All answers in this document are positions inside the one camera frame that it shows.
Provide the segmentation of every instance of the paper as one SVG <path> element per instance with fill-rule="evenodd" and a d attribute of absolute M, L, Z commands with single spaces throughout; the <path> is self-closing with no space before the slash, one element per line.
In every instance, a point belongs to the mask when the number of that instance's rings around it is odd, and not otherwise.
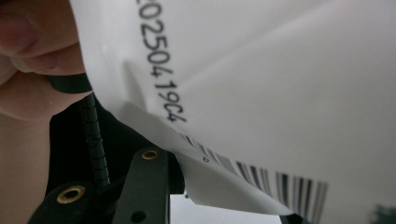
<path fill-rule="evenodd" d="M 396 2 L 72 0 L 90 82 L 191 199 L 396 218 Z"/>

